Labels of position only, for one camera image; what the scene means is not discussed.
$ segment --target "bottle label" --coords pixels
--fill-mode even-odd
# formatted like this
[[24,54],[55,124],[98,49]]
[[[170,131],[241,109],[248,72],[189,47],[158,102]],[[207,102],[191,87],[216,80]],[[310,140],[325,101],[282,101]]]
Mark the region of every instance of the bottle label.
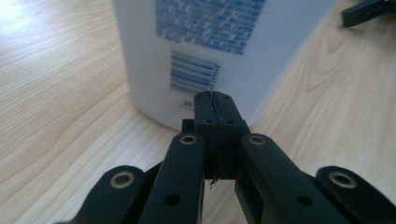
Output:
[[244,53],[264,0],[156,0],[157,36]]
[[206,59],[172,51],[171,89],[195,95],[201,91],[212,91],[220,65]]

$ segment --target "round hole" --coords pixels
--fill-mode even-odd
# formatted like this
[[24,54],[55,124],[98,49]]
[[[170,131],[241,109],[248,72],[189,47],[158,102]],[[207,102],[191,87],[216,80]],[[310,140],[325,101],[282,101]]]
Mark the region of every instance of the round hole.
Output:
[[134,182],[134,174],[128,171],[119,172],[110,179],[110,186],[114,189],[123,189]]
[[312,205],[312,200],[308,196],[305,196],[305,195],[297,196],[296,200],[299,204],[302,204],[303,206],[311,206]]
[[354,189],[358,186],[358,183],[352,177],[340,172],[329,173],[329,178],[334,184],[342,188]]
[[176,206],[180,203],[180,196],[177,194],[169,194],[165,198],[165,203],[169,206]]
[[254,145],[264,145],[265,139],[261,136],[251,136],[249,137],[248,141]]
[[185,145],[192,145],[197,142],[197,139],[192,135],[186,135],[180,138],[180,142]]

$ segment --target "wooden table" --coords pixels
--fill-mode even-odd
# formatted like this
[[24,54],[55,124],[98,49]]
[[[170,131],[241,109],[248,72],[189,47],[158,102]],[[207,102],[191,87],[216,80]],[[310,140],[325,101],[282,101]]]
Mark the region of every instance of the wooden table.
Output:
[[[396,18],[340,26],[339,2],[252,127],[305,172],[346,167],[396,203]],[[177,134],[133,107],[110,1],[0,4],[0,223],[72,218],[107,170],[147,170]],[[204,223],[245,223],[233,181]]]

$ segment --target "black plastic part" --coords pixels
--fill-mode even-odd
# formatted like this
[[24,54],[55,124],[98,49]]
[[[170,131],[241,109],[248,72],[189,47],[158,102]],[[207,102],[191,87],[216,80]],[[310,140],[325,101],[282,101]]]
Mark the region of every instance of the black plastic part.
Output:
[[396,10],[395,0],[366,0],[342,11],[345,27],[351,27],[372,20]]
[[[131,185],[115,189],[111,178],[121,172],[134,175]],[[143,171],[131,166],[120,166],[107,171],[85,199],[78,214],[69,224],[78,223],[136,223],[147,196],[146,177]]]
[[261,223],[264,201],[257,189],[252,186],[246,186],[239,181],[235,181],[235,193],[244,211],[247,223]]
[[261,223],[348,223],[276,143],[245,134],[239,156],[265,201]]
[[174,137],[139,223],[201,223],[204,146],[196,133]]
[[194,119],[183,119],[181,122],[182,133],[193,133],[195,132],[195,120]]
[[205,91],[194,97],[195,132],[206,140],[205,178],[235,179],[239,137],[248,132],[233,98]]
[[324,167],[318,170],[317,182],[351,223],[396,223],[396,207],[353,172],[336,166]]

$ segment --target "white plastic bottle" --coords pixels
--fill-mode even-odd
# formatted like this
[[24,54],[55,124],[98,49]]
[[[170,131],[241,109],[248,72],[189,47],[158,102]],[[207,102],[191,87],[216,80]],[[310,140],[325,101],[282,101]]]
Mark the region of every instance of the white plastic bottle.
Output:
[[180,129],[193,95],[233,97],[255,122],[334,0],[114,0],[134,105]]

